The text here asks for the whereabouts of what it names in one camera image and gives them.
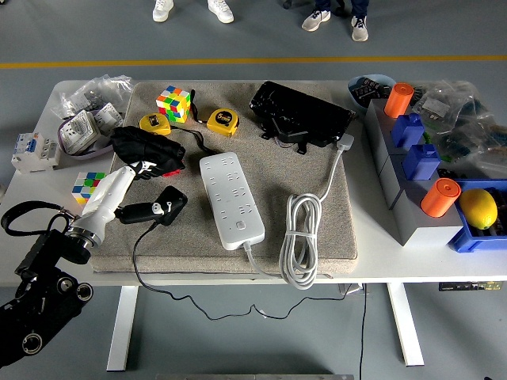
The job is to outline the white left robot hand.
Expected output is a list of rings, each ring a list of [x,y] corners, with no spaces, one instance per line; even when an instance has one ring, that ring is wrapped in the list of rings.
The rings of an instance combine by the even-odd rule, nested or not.
[[[105,239],[105,226],[118,218],[123,224],[155,220],[169,225],[172,213],[181,206],[181,195],[176,188],[166,187],[153,203],[137,203],[120,207],[124,196],[138,174],[153,174],[155,164],[138,161],[110,173],[94,190],[85,205],[82,216],[72,222],[67,235],[99,246]]]

